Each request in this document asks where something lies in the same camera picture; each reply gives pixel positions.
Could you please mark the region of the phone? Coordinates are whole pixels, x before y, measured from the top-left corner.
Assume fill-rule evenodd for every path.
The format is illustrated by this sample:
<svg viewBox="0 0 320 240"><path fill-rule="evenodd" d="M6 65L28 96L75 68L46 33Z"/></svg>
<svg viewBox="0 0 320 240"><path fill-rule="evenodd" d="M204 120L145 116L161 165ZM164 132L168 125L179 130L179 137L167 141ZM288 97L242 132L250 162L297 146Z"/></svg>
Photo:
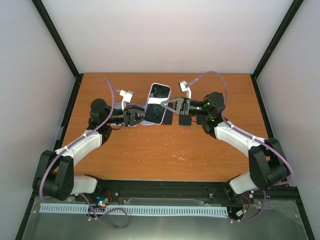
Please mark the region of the phone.
<svg viewBox="0 0 320 240"><path fill-rule="evenodd" d="M153 83L146 101L144 120L156 125L162 124L166 108L161 103L169 100L170 95L170 86L156 82Z"/></svg>
<svg viewBox="0 0 320 240"><path fill-rule="evenodd" d="M192 117L190 115L180 115L178 124L182 127L190 127L192 125Z"/></svg>
<svg viewBox="0 0 320 240"><path fill-rule="evenodd" d="M196 124L197 124L198 126L202 126L202 125L203 125L204 118L205 118L204 115L197 115L197 116L196 116Z"/></svg>

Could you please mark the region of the black smartphone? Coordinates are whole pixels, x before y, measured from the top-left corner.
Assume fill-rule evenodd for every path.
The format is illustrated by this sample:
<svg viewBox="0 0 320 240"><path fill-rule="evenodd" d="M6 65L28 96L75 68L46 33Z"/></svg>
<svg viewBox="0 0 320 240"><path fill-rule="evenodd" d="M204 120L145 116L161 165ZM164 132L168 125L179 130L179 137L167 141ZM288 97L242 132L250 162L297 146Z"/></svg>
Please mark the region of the black smartphone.
<svg viewBox="0 0 320 240"><path fill-rule="evenodd" d="M162 125L172 125L172 123L173 123L173 113L169 110L166 110L163 117Z"/></svg>

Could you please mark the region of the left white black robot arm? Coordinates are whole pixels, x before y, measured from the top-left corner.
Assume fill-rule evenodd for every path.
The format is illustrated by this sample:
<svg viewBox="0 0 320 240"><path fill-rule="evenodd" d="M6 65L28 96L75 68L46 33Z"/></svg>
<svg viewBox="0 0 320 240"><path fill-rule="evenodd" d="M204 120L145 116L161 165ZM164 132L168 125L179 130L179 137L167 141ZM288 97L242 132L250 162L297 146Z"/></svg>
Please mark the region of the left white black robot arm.
<svg viewBox="0 0 320 240"><path fill-rule="evenodd" d="M88 127L76 140L55 151L45 150L39 158L33 190L40 196L64 201L70 195L86 194L92 201L103 198L104 188L98 178L90 175L76 176L75 166L93 150L107 142L112 124L135 126L143 121L144 108L129 104L124 109L113 108L101 99L90 105Z"/></svg>

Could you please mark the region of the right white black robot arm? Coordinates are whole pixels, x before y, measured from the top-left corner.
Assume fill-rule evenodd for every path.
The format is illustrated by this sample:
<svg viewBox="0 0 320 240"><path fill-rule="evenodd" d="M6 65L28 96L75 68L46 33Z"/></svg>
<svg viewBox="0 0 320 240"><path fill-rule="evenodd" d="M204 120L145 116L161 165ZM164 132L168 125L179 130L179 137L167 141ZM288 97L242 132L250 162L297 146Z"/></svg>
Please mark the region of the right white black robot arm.
<svg viewBox="0 0 320 240"><path fill-rule="evenodd" d="M206 134L224 141L248 158L249 171L227 182L227 194L267 190L272 186L284 185L285 179L293 176L292 167L277 139L254 136L224 117L226 104L222 93L212 92L203 101L176 97L162 101L160 105L180 116L201 116Z"/></svg>

